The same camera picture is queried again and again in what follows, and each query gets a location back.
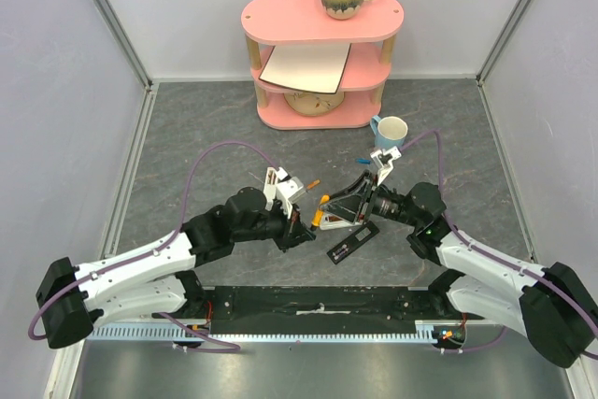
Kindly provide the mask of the black remote control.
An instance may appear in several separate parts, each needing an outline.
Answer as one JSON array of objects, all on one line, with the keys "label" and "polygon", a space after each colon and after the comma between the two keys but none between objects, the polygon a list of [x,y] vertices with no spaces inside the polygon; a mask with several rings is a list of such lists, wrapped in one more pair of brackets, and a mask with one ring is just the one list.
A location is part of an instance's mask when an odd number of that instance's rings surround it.
[{"label": "black remote control", "polygon": [[372,221],[367,222],[332,249],[328,250],[326,255],[333,264],[340,264],[357,249],[372,240],[378,233],[379,228]]}]

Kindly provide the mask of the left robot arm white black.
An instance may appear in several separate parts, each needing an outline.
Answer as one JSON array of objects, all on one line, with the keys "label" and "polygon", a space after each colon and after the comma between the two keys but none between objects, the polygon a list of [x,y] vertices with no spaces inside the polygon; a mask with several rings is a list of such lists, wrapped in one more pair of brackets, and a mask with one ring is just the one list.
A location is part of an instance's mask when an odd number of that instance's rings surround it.
[{"label": "left robot arm white black", "polygon": [[111,259],[73,265],[52,262],[36,292],[34,322],[42,339],[61,349],[112,321],[144,314],[194,318],[205,294],[194,270],[230,255],[238,242],[272,240],[282,251],[314,239],[300,218],[288,182],[259,190],[245,187],[222,204],[143,247]]}]

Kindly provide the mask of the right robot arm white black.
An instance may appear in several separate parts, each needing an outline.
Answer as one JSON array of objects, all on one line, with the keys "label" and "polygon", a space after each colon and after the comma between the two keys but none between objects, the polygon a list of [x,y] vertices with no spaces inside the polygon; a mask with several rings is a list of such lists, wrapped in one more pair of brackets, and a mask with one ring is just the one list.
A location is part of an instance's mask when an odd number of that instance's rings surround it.
[{"label": "right robot arm white black", "polygon": [[449,220],[438,186],[417,183],[400,194],[364,171],[346,189],[321,198],[313,227],[362,225],[376,216],[411,227],[410,248],[447,272],[428,294],[438,318],[455,312],[483,317],[525,336],[549,362],[570,367],[590,357],[597,304],[569,266],[529,263],[486,246]]}]

